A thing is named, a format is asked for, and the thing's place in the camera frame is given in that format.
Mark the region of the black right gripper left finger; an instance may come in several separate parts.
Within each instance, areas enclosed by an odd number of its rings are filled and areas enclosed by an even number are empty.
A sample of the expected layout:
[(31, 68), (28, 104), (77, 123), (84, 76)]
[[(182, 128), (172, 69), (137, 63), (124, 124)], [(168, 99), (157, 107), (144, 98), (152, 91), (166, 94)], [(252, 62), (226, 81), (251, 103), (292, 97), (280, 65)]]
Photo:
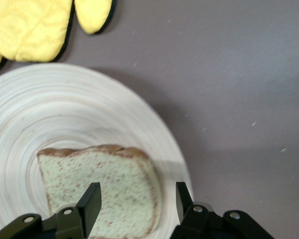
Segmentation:
[(87, 239), (102, 206), (100, 183), (91, 183), (74, 207), (43, 220), (24, 214), (0, 230), (0, 239)]

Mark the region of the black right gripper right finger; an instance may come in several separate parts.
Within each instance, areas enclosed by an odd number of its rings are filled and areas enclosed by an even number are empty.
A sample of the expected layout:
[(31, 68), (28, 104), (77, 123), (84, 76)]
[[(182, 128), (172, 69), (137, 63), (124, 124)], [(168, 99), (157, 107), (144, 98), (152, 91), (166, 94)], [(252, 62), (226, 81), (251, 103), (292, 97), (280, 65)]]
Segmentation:
[(185, 182), (176, 182), (176, 207), (180, 224), (174, 239), (273, 239), (249, 214), (231, 210), (223, 216), (195, 204)]

